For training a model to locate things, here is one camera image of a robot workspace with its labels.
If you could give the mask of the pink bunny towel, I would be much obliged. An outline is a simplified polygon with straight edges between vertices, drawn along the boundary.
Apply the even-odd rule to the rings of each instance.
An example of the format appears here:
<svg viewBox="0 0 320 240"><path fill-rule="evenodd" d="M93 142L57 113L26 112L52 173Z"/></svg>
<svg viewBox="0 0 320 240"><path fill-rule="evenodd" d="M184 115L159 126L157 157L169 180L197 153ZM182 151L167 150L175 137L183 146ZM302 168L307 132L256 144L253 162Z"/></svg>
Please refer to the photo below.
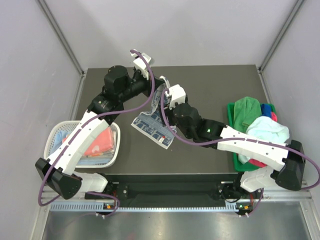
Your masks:
<svg viewBox="0 0 320 240"><path fill-rule="evenodd" d="M108 127L92 142L84 152L84 157L97 157L107 154L113 154L116 147L117 132Z"/></svg>

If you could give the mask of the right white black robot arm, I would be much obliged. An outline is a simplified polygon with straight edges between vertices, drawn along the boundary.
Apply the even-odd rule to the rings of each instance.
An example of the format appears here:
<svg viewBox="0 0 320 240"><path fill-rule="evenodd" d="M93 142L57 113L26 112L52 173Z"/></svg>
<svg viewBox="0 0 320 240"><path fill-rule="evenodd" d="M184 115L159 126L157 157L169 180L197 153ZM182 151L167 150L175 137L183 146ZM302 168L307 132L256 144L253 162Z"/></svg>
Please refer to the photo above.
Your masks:
<svg viewBox="0 0 320 240"><path fill-rule="evenodd" d="M297 140L289 144L274 143L246 135L222 122L202 118L198 110L188 103L174 108L160 106L163 123L178 127L186 136L184 142L194 146L245 155L265 166L239 173L233 192L239 198L266 188L279 186L290 191L303 189L306 156Z"/></svg>

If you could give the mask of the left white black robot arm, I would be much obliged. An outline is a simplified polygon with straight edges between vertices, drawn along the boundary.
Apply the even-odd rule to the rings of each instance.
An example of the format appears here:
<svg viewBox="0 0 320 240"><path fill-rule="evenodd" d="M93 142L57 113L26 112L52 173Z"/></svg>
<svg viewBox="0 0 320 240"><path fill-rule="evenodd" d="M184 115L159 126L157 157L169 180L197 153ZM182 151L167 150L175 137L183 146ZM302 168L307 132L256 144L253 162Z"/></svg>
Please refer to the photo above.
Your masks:
<svg viewBox="0 0 320 240"><path fill-rule="evenodd" d="M98 173L76 175L75 169L85 151L104 130L126 112L124 103L140 94L149 100L159 87L166 84L147 68L135 67L130 77L126 67L111 67L104 76L102 91L90 103L82 119L66 141L46 159L39 158L35 168L42 186L49 186L59 197L71 199L77 193L97 192L109 198L114 191L111 183Z"/></svg>

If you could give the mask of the blue white patterned towel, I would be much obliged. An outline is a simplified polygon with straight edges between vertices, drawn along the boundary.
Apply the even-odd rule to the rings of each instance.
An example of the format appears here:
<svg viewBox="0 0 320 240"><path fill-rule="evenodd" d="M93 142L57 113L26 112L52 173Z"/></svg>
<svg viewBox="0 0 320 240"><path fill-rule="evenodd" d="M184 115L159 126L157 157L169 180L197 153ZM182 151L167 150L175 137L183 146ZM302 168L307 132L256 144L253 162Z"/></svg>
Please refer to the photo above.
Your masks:
<svg viewBox="0 0 320 240"><path fill-rule="evenodd" d="M140 133L151 139L164 149L168 149L175 136L169 131L166 125L163 125L160 110L161 94L165 87L170 87L169 80L160 76L160 86L155 87L151 99L151 108L149 111L141 112L131 123L131 126Z"/></svg>

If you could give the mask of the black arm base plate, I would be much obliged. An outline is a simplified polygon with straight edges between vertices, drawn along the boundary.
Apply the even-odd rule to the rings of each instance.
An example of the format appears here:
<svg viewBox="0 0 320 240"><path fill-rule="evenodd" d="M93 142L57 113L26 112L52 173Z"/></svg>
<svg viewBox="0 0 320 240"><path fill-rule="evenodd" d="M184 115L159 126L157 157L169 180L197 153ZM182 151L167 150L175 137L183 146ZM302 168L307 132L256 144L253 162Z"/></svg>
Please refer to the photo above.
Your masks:
<svg viewBox="0 0 320 240"><path fill-rule="evenodd" d="M222 207L225 202L257 200L261 190L240 188L236 173L222 174L104 174L103 194L121 207Z"/></svg>

